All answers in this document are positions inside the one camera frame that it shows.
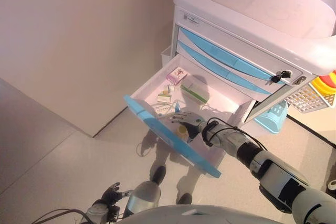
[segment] beige wall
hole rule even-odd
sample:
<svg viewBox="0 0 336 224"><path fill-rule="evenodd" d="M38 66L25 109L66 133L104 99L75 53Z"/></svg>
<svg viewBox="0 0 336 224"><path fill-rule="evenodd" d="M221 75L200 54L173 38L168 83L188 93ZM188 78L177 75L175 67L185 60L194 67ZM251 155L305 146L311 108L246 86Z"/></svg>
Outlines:
<svg viewBox="0 0 336 224"><path fill-rule="evenodd" d="M0 0L0 78L94 135L160 68L172 0Z"/></svg>

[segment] drawer lock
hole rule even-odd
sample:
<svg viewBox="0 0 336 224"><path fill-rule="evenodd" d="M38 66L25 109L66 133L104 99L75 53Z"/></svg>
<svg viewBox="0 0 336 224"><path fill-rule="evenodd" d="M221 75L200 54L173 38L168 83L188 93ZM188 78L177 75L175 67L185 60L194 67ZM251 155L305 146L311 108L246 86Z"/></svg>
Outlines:
<svg viewBox="0 0 336 224"><path fill-rule="evenodd" d="M291 71L285 70L285 71L281 72L281 74L277 74L276 76L273 76L270 80L271 81L270 85L272 83L278 83L281 80L281 78L290 78L291 75L292 75Z"/></svg>

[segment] pink box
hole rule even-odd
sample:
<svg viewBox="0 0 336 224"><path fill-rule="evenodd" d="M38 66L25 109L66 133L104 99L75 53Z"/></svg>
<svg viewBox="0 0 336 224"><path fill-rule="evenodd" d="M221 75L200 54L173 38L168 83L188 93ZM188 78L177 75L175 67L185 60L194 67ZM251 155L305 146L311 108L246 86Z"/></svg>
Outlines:
<svg viewBox="0 0 336 224"><path fill-rule="evenodd" d="M173 72L167 75L167 80L170 81L172 84L178 84L184 77L188 74L183 68L175 68Z"/></svg>

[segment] white cart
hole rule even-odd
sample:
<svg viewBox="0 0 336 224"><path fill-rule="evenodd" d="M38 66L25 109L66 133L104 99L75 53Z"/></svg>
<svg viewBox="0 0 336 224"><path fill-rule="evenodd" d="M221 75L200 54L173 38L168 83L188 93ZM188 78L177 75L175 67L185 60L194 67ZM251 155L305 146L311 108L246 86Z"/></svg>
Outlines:
<svg viewBox="0 0 336 224"><path fill-rule="evenodd" d="M200 136L186 143L177 125L155 117L152 106L176 67L206 84L200 107L180 90L182 108L242 126L318 75L336 69L336 0L174 0L171 60L133 95L129 108L158 136L200 169L219 177L224 152Z"/></svg>

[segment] small bottle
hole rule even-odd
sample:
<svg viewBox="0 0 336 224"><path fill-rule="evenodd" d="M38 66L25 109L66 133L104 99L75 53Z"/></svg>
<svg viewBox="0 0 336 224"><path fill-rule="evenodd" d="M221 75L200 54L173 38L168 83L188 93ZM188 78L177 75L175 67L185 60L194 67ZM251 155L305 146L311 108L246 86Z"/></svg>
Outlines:
<svg viewBox="0 0 336 224"><path fill-rule="evenodd" d="M183 141L186 141L189 137L187 128L184 125L180 125L176 130L176 135L182 139Z"/></svg>

